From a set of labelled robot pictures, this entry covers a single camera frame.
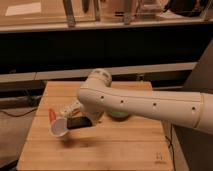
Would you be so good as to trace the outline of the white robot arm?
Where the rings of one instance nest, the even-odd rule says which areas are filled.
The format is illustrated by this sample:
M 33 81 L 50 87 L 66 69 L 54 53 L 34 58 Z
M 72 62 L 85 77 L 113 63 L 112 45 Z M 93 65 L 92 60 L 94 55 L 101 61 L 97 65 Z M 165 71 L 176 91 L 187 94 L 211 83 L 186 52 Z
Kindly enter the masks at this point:
M 105 111 L 118 111 L 213 135 L 213 94 L 118 89 L 111 82 L 105 69 L 88 75 L 77 92 L 82 116 L 69 119 L 68 129 L 91 127 Z

